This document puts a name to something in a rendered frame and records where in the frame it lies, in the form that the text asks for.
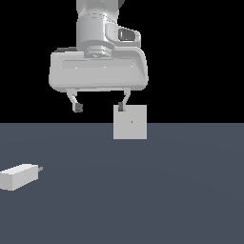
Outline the white square block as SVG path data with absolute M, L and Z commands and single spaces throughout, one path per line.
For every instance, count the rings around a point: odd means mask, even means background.
M 113 138 L 114 139 L 146 139 L 147 138 L 147 106 L 127 105 L 124 112 L 113 106 Z

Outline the white charger block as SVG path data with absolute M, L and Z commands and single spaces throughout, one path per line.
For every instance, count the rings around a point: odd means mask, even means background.
M 3 170 L 0 172 L 0 190 L 15 191 L 37 180 L 42 170 L 42 167 L 32 164 L 21 164 Z

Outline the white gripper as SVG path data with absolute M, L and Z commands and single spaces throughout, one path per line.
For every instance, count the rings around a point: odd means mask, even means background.
M 136 47 L 115 47 L 111 57 L 85 58 L 82 51 L 54 52 L 51 55 L 49 83 L 59 92 L 67 92 L 74 112 L 82 112 L 77 91 L 120 91 L 124 98 L 118 111 L 125 112 L 131 91 L 148 85 L 145 54 Z

